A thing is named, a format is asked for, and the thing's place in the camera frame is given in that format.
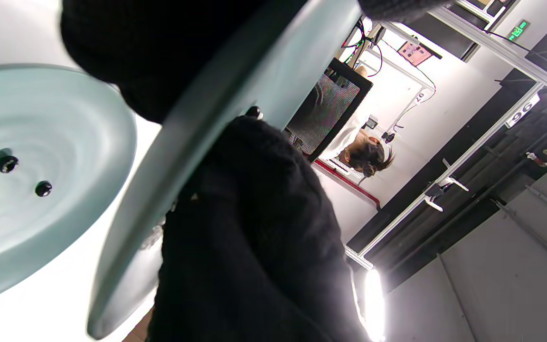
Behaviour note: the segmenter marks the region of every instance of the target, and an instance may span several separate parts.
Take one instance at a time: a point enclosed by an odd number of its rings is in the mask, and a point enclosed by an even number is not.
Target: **ceiling light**
[[[369,338],[373,342],[386,340],[384,329],[386,326],[384,293],[381,287],[381,278],[376,270],[367,272],[365,284],[365,327]]]

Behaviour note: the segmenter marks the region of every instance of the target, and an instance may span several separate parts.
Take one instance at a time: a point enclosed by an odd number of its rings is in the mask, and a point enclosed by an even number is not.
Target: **black sweater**
[[[61,34],[81,67],[162,123],[200,66],[263,2],[63,0]],[[386,19],[436,2],[361,5]],[[196,37],[211,26],[217,39],[205,50]],[[306,160],[266,123],[230,124],[164,231],[151,342],[368,340],[332,205]]]

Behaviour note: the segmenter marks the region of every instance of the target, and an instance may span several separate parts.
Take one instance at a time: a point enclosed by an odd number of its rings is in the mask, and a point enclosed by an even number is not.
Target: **mesh office chair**
[[[293,145],[314,162],[358,108],[373,84],[333,59],[286,126]]]

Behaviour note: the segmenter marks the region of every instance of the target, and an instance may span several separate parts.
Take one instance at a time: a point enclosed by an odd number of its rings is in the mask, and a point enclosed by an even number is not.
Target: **black glove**
[[[226,128],[164,231],[152,342],[368,340],[332,205],[266,123]]]

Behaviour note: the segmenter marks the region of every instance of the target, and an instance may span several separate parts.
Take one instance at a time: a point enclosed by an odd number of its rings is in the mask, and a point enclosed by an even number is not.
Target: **frosted glass plate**
[[[0,66],[0,293],[59,255],[102,215],[134,160],[134,115],[112,87],[52,66]],[[40,197],[36,186],[52,184]]]

